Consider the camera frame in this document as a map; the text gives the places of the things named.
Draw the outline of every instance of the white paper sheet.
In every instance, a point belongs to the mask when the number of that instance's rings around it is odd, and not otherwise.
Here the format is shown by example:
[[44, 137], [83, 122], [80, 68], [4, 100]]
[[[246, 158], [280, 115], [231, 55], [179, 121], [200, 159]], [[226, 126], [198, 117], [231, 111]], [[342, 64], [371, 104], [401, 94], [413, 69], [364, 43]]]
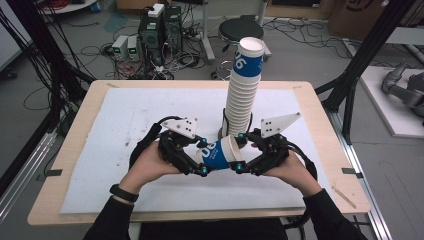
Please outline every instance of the white paper sheet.
[[[108, 91], [76, 163], [61, 213], [97, 213], [110, 196], [109, 188], [128, 170], [129, 156], [153, 123], [171, 115], [198, 118], [197, 135], [217, 140], [226, 89], [122, 89]], [[301, 112], [290, 90], [258, 90], [253, 127], [261, 118]], [[331, 188], [312, 143], [306, 123], [297, 120], [283, 133], [315, 163], [320, 184]], [[196, 147], [186, 152], [194, 156]], [[260, 155], [247, 145], [244, 160]], [[300, 192], [278, 179], [238, 175], [227, 169], [202, 178], [172, 175], [143, 187], [135, 212], [263, 209], [303, 207]]]

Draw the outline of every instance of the hand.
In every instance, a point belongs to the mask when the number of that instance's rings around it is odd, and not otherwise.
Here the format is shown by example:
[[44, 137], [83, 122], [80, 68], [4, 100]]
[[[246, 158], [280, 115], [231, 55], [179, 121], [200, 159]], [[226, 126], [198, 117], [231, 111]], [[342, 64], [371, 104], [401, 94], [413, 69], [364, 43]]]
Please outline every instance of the hand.
[[263, 175], [283, 180], [299, 189], [305, 197], [315, 195], [322, 190], [293, 151], [289, 151], [289, 156], [280, 166], [268, 170]]
[[178, 174], [177, 168], [162, 159], [157, 141], [152, 142], [135, 161], [121, 180], [119, 187], [127, 192], [138, 194], [141, 187], [167, 174]]

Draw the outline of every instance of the white foam board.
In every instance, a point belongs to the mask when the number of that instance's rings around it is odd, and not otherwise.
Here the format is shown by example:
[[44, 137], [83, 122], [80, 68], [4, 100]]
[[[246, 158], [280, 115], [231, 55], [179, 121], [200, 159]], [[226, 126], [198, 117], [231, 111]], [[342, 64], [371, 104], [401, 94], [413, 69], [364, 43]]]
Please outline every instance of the white foam board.
[[[361, 82], [393, 136], [424, 138], [424, 119], [415, 115], [399, 98], [381, 90], [384, 77], [392, 70], [393, 68], [370, 66], [362, 74]], [[406, 88], [409, 77], [422, 71], [405, 69], [397, 85]]]
[[[110, 196], [109, 188], [128, 169], [129, 156], [153, 123], [171, 115], [198, 118], [197, 134], [217, 140], [226, 89], [110, 89], [72, 173], [61, 213], [98, 213]], [[292, 91], [258, 90], [253, 125], [260, 119], [301, 112]], [[315, 162], [320, 184], [331, 193], [306, 123], [301, 117], [283, 132]], [[195, 146], [186, 152], [194, 157]], [[244, 147], [244, 160], [260, 152]], [[263, 209], [303, 207], [300, 192], [271, 177], [238, 175], [227, 169], [202, 178], [169, 175], [147, 184], [135, 212]]]

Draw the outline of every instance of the person's left hand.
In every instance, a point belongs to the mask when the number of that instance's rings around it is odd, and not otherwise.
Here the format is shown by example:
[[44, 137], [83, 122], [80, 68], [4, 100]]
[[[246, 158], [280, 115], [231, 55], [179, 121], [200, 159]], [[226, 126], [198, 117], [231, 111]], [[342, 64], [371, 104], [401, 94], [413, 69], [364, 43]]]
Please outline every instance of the person's left hand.
[[167, 174], [178, 174], [180, 171], [165, 161], [159, 152], [159, 142], [150, 144], [137, 158], [134, 165], [119, 183], [119, 187], [127, 192], [138, 194], [141, 187]]

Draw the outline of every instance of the stack of paper cups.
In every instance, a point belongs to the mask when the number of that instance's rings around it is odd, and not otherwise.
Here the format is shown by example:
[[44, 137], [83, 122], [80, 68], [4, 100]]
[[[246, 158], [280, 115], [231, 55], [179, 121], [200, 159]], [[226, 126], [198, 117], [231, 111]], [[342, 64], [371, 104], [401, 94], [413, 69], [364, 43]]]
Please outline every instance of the stack of paper cups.
[[256, 89], [261, 80], [265, 44], [252, 37], [240, 40], [234, 56], [221, 135], [245, 133], [250, 122]]

